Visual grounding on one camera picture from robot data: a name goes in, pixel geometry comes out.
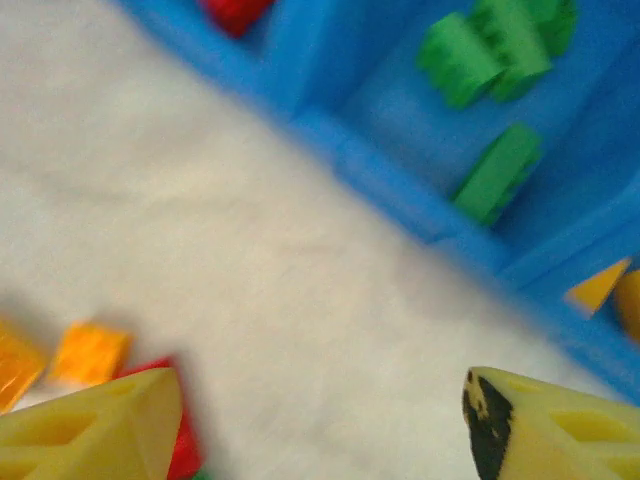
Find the yellow toy block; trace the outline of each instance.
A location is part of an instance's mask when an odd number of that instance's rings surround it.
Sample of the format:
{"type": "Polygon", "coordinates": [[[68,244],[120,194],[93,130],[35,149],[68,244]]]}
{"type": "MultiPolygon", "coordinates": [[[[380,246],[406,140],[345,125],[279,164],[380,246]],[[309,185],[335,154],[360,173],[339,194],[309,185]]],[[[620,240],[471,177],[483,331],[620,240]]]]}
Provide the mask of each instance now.
{"type": "Polygon", "coordinates": [[[38,347],[0,317],[0,412],[13,408],[42,374],[46,361],[38,347]]]}
{"type": "Polygon", "coordinates": [[[80,385],[108,382],[124,365],[131,342],[127,332],[93,323],[74,324],[58,347],[49,379],[80,385]]]}
{"type": "Polygon", "coordinates": [[[593,315],[607,300],[616,282],[630,264],[631,260],[628,258],[620,260],[615,265],[573,287],[567,294],[569,300],[593,315]]]}
{"type": "Polygon", "coordinates": [[[620,279],[613,291],[613,299],[625,330],[640,342],[640,270],[620,279]]]}
{"type": "Polygon", "coordinates": [[[154,369],[0,417],[3,480],[166,480],[182,415],[154,369]]]}
{"type": "Polygon", "coordinates": [[[638,408],[486,367],[462,403],[482,480],[640,478],[638,408]]]}

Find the red toy block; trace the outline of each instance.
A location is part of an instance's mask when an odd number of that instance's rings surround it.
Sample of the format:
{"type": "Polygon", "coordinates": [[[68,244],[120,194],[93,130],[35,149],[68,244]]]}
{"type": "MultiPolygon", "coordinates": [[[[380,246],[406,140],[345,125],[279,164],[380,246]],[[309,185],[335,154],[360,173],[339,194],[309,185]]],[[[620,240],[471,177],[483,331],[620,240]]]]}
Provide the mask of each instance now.
{"type": "MultiPolygon", "coordinates": [[[[176,367],[176,361],[173,357],[162,358],[148,365],[127,370],[120,374],[119,377],[125,377],[152,368],[173,368],[178,374],[178,379],[180,379],[180,371],[176,367]]],[[[182,419],[180,420],[180,428],[178,429],[178,437],[176,438],[176,446],[173,450],[167,480],[191,478],[198,473],[203,463],[202,455],[198,448],[197,436],[191,426],[191,416],[187,408],[182,381],[180,381],[180,387],[182,389],[182,419]]]]}
{"type": "Polygon", "coordinates": [[[199,0],[209,17],[232,37],[244,35],[275,0],[199,0]]]}

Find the green toy block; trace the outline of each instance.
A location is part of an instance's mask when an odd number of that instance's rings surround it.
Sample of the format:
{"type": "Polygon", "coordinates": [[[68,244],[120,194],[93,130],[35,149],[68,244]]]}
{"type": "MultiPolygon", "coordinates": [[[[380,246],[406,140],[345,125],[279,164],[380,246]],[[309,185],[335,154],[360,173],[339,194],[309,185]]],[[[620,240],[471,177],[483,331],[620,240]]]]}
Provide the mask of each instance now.
{"type": "Polygon", "coordinates": [[[569,48],[578,23],[574,0],[522,0],[549,55],[562,55],[569,48]]]}
{"type": "Polygon", "coordinates": [[[474,102],[504,70],[459,13],[431,26],[418,65],[429,72],[434,86],[456,108],[474,102]]]}
{"type": "Polygon", "coordinates": [[[525,125],[512,125],[482,154],[453,204],[481,225],[493,225],[540,157],[538,135],[525,125]]]}
{"type": "Polygon", "coordinates": [[[493,87],[496,100],[524,95],[551,70],[542,38],[521,0],[478,0],[469,21],[506,68],[493,87]]]}
{"type": "Polygon", "coordinates": [[[191,480],[213,480],[213,477],[209,475],[206,471],[200,470],[193,477],[191,477],[191,480]]]}

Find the orange block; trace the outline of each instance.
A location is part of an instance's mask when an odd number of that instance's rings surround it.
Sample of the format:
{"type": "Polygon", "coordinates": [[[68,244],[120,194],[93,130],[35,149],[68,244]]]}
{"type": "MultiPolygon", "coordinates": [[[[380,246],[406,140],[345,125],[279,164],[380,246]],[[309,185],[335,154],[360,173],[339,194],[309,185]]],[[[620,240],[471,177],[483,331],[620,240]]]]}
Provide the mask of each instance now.
{"type": "Polygon", "coordinates": [[[620,279],[613,299],[627,333],[640,343],[640,270],[620,279]]]}
{"type": "Polygon", "coordinates": [[[94,323],[76,323],[58,346],[49,379],[80,385],[112,380],[129,355],[132,336],[94,323]]]}
{"type": "Polygon", "coordinates": [[[44,371],[45,355],[0,318],[0,412],[8,412],[44,371]]]}
{"type": "Polygon", "coordinates": [[[594,314],[607,300],[616,283],[629,268],[631,260],[625,258],[606,270],[585,280],[569,290],[570,301],[582,307],[586,313],[594,314]]]}

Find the blue plastic tray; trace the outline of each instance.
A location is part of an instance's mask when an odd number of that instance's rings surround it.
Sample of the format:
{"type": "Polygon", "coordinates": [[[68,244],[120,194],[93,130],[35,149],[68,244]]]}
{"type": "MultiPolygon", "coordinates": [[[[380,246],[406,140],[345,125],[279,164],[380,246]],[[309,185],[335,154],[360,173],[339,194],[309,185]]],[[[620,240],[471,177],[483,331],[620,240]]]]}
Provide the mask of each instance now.
{"type": "Polygon", "coordinates": [[[574,42],[551,73],[518,101],[487,98],[460,112],[415,57],[429,25],[467,12],[472,0],[277,0],[239,41],[196,0],[114,1],[424,243],[518,292],[575,358],[640,404],[640,349],[606,312],[588,322],[561,300],[640,251],[639,2],[577,0],[574,42]],[[447,198],[516,121],[540,133],[545,156],[501,220],[483,229],[447,198]]]}

